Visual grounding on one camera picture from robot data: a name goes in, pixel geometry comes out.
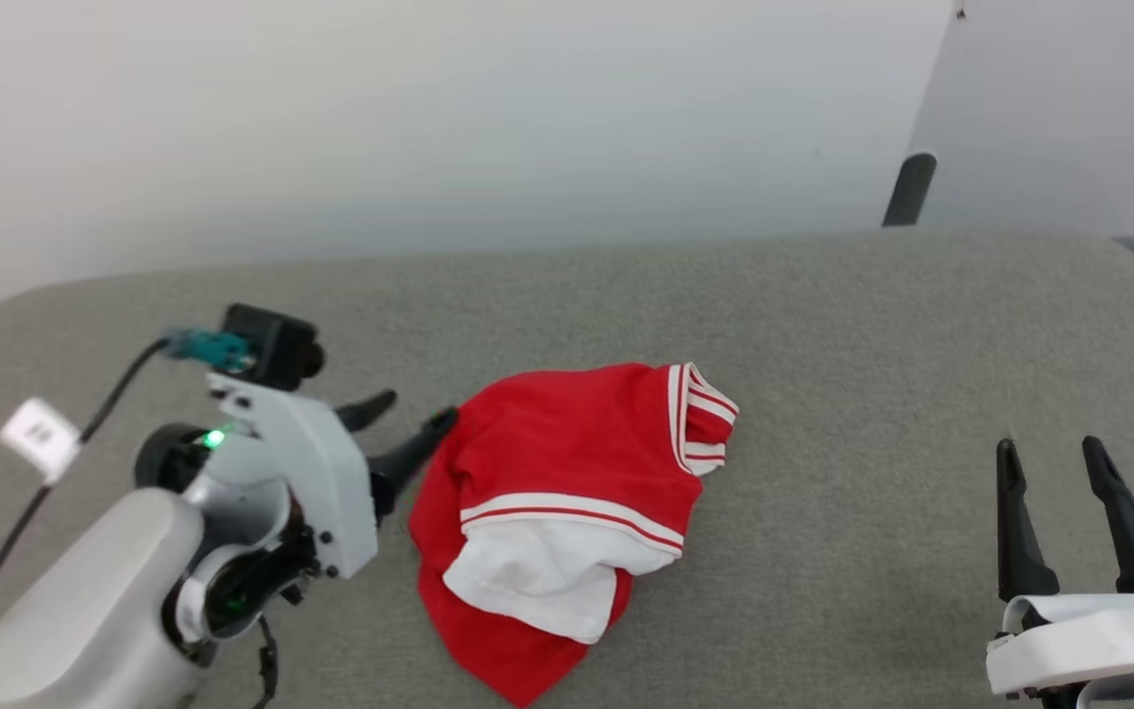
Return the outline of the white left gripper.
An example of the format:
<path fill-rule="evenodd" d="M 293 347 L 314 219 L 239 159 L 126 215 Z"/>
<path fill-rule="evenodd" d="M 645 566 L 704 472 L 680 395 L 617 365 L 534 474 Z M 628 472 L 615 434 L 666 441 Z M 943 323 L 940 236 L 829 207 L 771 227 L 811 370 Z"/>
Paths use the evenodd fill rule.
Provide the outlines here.
<path fill-rule="evenodd" d="M 232 375 L 211 373 L 208 385 L 228 417 L 223 440 L 209 453 L 208 493 L 229 499 L 232 526 L 253 548 L 284 533 L 296 504 L 314 531 L 320 568 L 338 579 L 350 579 L 378 552 L 372 492 L 404 492 L 459 420 L 459 410 L 440 410 L 366 466 L 350 433 L 392 410 L 395 390 L 332 410 Z"/>

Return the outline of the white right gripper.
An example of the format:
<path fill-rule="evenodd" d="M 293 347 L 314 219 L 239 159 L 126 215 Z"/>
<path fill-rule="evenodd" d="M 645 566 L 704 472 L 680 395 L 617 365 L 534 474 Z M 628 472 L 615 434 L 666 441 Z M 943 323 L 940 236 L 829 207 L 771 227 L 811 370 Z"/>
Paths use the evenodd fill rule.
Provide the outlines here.
<path fill-rule="evenodd" d="M 1105 508 L 1120 594 L 1058 594 L 1036 542 L 1016 444 L 996 444 L 996 588 L 1007 604 L 1002 627 L 985 645 L 996 697 L 1070 690 L 1076 703 L 1134 703 L 1134 493 L 1101 439 L 1085 436 L 1083 457 Z"/>

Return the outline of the red and white garment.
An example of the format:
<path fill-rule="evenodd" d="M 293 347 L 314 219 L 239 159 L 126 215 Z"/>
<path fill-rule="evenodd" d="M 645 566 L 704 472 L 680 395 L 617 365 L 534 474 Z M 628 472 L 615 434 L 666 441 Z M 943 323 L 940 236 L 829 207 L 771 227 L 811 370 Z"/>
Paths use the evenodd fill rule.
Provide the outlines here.
<path fill-rule="evenodd" d="M 409 516 L 452 660 L 514 709 L 567 677 L 683 556 L 738 414 L 689 362 L 524 372 L 464 403 Z"/>

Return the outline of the black pole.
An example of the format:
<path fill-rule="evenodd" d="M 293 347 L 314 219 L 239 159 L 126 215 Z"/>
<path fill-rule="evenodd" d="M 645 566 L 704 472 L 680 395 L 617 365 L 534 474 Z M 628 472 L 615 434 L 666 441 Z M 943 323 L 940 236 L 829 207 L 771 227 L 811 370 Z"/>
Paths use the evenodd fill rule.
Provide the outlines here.
<path fill-rule="evenodd" d="M 882 227 L 913 227 L 925 206 L 939 161 L 931 152 L 919 152 L 902 161 Z"/>

